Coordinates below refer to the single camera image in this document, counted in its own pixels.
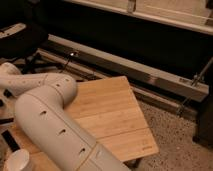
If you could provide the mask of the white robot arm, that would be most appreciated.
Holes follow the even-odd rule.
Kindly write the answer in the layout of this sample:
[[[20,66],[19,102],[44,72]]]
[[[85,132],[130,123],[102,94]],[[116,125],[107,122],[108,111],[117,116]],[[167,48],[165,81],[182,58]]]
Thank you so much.
[[[0,87],[16,97],[14,115],[23,132],[62,171],[130,171],[64,111],[77,95],[73,77],[23,74],[5,62],[0,64]]]

